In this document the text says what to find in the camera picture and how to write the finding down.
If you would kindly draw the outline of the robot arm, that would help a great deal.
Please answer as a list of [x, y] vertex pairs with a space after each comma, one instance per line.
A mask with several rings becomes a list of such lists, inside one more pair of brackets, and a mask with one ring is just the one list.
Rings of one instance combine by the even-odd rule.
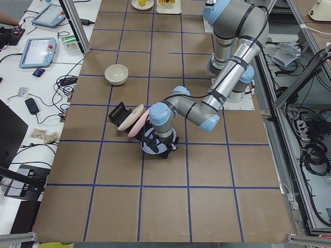
[[178, 137], [172, 125], [177, 115], [211, 132], [220, 119], [218, 111], [266, 44], [269, 11], [265, 6], [245, 1], [216, 1], [203, 9], [203, 18], [216, 37], [208, 68], [217, 77], [201, 96], [200, 103], [194, 101], [187, 88], [177, 86], [149, 108], [147, 121], [152, 127], [144, 129], [141, 140], [141, 148], [146, 153], [161, 154], [177, 149]]

